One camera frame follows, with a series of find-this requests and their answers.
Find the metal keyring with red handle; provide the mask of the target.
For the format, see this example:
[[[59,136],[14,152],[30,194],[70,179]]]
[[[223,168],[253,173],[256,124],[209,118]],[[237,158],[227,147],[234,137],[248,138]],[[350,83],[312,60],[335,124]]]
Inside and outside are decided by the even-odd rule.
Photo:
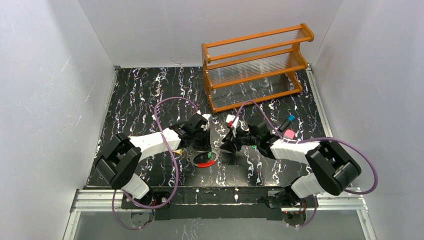
[[[216,149],[212,149],[212,155],[208,158],[209,152],[195,151],[191,148],[187,150],[188,162],[196,168],[208,168],[213,166],[219,157],[219,152]]]

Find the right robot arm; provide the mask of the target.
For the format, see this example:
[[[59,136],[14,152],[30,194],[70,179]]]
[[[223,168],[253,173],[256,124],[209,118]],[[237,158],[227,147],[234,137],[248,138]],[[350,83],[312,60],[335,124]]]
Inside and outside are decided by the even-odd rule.
[[[273,160],[290,160],[308,165],[312,172],[300,176],[284,190],[284,198],[295,202],[321,193],[338,196],[362,173],[359,164],[335,140],[289,143],[273,134],[262,121],[250,123],[243,130],[238,118],[227,115],[229,132],[220,149],[237,153],[243,146],[255,146],[259,153]]]

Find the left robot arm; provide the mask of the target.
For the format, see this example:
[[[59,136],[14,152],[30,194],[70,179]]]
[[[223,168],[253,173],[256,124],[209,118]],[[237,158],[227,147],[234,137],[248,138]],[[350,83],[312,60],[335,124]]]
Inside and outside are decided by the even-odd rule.
[[[189,162],[198,168],[209,167],[214,160],[195,160],[212,153],[210,114],[194,114],[189,120],[179,122],[163,132],[128,137],[123,133],[114,135],[97,154],[94,168],[114,190],[124,190],[140,200],[151,190],[135,171],[140,161],[168,150],[188,151]]]

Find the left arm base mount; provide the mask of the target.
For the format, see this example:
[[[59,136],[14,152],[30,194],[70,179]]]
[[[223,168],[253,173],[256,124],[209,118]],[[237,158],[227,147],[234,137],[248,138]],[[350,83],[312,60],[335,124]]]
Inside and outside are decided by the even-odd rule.
[[[133,197],[132,195],[129,195],[130,198],[128,198],[125,195],[122,198],[121,208],[125,210],[142,209],[138,205],[134,204],[134,202],[137,202],[139,205],[158,206],[165,203],[170,197],[170,195],[171,193],[168,191],[156,191],[156,190],[150,190],[141,199],[137,199]]]

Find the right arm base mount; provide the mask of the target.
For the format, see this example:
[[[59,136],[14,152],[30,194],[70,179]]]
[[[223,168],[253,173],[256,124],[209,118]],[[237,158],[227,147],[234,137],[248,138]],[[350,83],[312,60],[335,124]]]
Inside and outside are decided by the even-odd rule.
[[[282,219],[289,226],[303,225],[306,222],[306,200],[294,200],[282,196],[262,196],[257,203],[266,205],[270,209],[288,209],[282,211]]]

